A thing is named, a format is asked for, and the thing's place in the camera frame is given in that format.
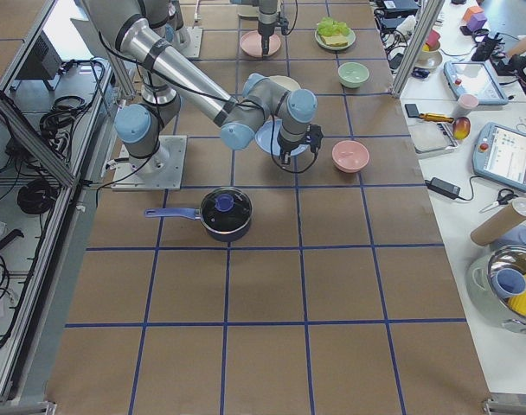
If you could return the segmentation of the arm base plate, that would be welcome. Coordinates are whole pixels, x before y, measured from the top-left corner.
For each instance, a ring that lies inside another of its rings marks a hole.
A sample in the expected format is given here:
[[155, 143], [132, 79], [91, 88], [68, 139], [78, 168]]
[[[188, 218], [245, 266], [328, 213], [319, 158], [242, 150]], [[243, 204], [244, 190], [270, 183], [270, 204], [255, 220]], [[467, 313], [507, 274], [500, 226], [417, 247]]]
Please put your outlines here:
[[122, 144], [120, 157], [126, 161], [116, 165], [114, 191], [177, 190], [181, 187], [188, 138], [185, 135], [160, 135], [159, 150], [138, 172], [143, 161], [129, 157]]

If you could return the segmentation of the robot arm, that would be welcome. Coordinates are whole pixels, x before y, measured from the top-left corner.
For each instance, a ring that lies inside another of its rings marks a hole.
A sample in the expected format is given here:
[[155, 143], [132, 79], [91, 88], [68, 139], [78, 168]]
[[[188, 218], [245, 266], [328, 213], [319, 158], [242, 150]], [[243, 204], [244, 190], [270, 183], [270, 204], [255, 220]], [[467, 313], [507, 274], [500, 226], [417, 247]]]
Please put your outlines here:
[[279, 2], [272, 0], [262, 1], [231, 1], [231, 4], [251, 6], [258, 10], [257, 34], [252, 35], [254, 52], [256, 56], [267, 57], [273, 54], [272, 47], [279, 46], [273, 41], [276, 29], [280, 29], [283, 36], [289, 33], [288, 19], [281, 15]]
[[245, 149], [269, 118], [276, 118], [270, 148], [273, 162], [288, 171], [292, 153], [306, 145], [318, 154], [323, 133], [313, 124], [318, 101], [307, 89], [290, 91], [270, 78], [252, 73], [236, 99], [191, 63], [166, 37], [171, 1], [86, 1], [84, 7], [102, 45], [116, 57], [138, 64], [149, 80], [195, 105], [217, 125], [221, 140], [233, 150]]

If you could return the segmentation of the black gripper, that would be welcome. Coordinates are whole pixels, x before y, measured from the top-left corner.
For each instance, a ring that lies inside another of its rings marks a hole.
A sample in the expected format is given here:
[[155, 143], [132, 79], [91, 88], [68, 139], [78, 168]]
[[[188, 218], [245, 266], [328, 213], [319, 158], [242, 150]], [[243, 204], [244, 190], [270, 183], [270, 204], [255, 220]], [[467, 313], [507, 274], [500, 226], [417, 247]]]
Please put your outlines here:
[[286, 169], [291, 164], [293, 152], [299, 146], [308, 147], [314, 158], [317, 158], [323, 138], [322, 128], [317, 124], [310, 124], [306, 131], [297, 137], [288, 137], [286, 135], [286, 129], [280, 127], [277, 135], [279, 155], [275, 156], [272, 154], [273, 161], [277, 165], [281, 165], [283, 169]]
[[261, 56], [269, 54], [270, 37], [274, 34], [275, 29], [279, 28], [282, 35], [287, 35], [289, 30], [289, 21], [280, 12], [274, 14], [265, 14], [260, 12], [258, 15], [258, 33], [261, 35]]

